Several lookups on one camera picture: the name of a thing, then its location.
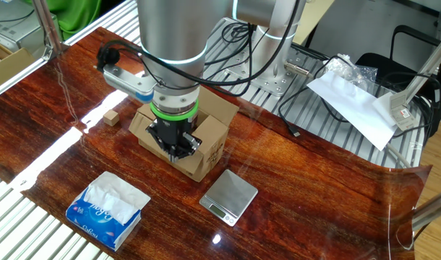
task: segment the red wood surface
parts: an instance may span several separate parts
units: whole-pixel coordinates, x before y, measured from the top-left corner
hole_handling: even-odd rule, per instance
[[[222,159],[201,183],[138,145],[128,131],[136,100],[114,108],[120,117],[114,127],[100,120],[86,131],[81,119],[115,91],[93,68],[100,43],[114,38],[97,29],[0,96],[3,181],[19,183],[23,172],[26,197],[115,259],[414,259],[411,209],[430,167],[373,165],[305,130],[291,136],[279,117],[224,96],[240,111]],[[142,70],[130,54],[119,66]],[[40,170],[28,168],[72,128],[82,133],[78,142]],[[259,190],[234,227],[198,203],[225,169]],[[151,197],[116,253],[64,215],[106,170]]]

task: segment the wood cube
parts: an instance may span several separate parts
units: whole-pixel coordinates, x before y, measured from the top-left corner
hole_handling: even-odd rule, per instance
[[[110,110],[103,115],[103,122],[110,126],[114,126],[119,121],[119,114],[113,110]]]

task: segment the cardboard box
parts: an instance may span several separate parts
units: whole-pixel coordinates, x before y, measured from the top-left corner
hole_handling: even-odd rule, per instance
[[[34,62],[33,56],[24,48],[12,53],[0,45],[0,85]]]
[[[165,160],[194,181],[200,182],[222,158],[228,126],[238,112],[238,107],[229,103],[204,87],[200,87],[198,97],[197,128],[193,135],[202,140],[198,150],[192,155],[172,163],[168,155],[158,146],[146,128],[155,120],[149,105],[143,105],[135,113],[129,130],[139,139],[139,144],[154,155]]]

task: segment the green cloth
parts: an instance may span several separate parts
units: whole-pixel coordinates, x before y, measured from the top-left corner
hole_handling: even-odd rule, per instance
[[[63,39],[68,39],[88,26],[100,13],[101,0],[47,0],[50,12],[55,14]]]

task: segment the chair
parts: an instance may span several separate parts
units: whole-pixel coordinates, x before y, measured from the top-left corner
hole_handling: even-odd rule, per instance
[[[356,62],[356,65],[378,68],[377,82],[381,82],[381,80],[391,72],[418,73],[417,71],[409,69],[406,66],[399,64],[393,60],[394,41],[395,41],[395,36],[398,33],[405,33],[407,35],[410,35],[411,37],[414,37],[418,40],[422,40],[436,47],[441,43],[440,40],[433,38],[429,35],[426,35],[418,30],[415,30],[412,27],[406,25],[397,26],[396,29],[394,30],[393,40],[391,43],[390,58],[386,58],[376,53],[365,53]],[[408,87],[408,85],[410,84],[413,78],[414,76],[393,75],[389,77],[388,80],[386,80],[386,82],[389,85],[396,85],[399,89],[404,90],[406,87]],[[439,80],[441,84],[441,65],[437,73],[437,80]],[[423,87],[421,87],[420,91],[418,91],[417,95],[423,96],[429,100],[434,100],[434,89],[435,89],[434,83],[427,81],[423,85]],[[432,137],[434,133],[436,133],[437,128],[439,127],[440,120],[441,120],[441,103],[440,103],[440,107],[434,110],[432,130],[431,130],[431,134],[429,135],[430,137]]]

